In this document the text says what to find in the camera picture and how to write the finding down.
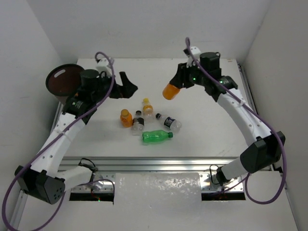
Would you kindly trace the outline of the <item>orange bottle orange cap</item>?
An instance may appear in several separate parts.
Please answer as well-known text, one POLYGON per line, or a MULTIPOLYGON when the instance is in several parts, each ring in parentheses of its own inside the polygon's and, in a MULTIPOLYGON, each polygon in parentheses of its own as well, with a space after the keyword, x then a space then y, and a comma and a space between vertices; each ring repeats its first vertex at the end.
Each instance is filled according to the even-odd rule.
POLYGON ((162 95, 166 100, 173 100, 179 92, 180 92, 179 88, 168 83, 164 88, 162 95))

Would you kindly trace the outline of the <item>clear Pepsi bottle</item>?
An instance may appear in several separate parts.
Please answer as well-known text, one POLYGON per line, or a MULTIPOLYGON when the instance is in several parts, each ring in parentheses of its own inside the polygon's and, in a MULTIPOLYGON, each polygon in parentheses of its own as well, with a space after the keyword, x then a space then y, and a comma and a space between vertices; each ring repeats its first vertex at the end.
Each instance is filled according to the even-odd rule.
POLYGON ((162 126, 169 129, 170 131, 174 133, 178 133, 180 131, 181 123, 178 120, 161 113, 157 113, 155 117, 162 126))

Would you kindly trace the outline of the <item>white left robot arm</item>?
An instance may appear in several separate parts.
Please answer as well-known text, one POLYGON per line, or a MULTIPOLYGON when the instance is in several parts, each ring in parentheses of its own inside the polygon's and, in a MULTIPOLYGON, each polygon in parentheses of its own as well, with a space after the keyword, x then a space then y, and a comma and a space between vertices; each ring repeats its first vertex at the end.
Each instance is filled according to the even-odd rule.
POLYGON ((122 85, 105 71, 87 69, 78 72, 78 88, 67 98, 63 112, 40 150, 38 158, 28 167, 19 166, 15 176, 28 195, 51 205, 63 194, 78 185, 93 181, 97 168, 79 163, 77 167, 59 172, 60 163, 76 135, 87 125, 99 104, 106 98, 133 96, 138 87, 129 81, 125 72, 119 73, 122 85))

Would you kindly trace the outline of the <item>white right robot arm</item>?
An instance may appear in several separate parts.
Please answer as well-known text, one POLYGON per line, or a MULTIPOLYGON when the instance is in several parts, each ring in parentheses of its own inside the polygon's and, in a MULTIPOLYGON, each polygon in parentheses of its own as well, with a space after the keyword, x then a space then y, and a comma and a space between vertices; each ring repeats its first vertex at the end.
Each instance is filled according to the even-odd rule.
POLYGON ((245 138, 247 149, 234 161, 218 167, 212 183, 223 186, 231 179, 246 173, 255 173, 279 161, 281 151, 277 139, 285 142, 285 136, 276 136, 245 103, 238 85, 230 76, 224 76, 220 68, 219 52, 201 52, 197 47, 185 49, 188 60, 180 63, 175 76, 163 90, 163 96, 172 100, 182 88, 203 86, 232 118, 245 138))

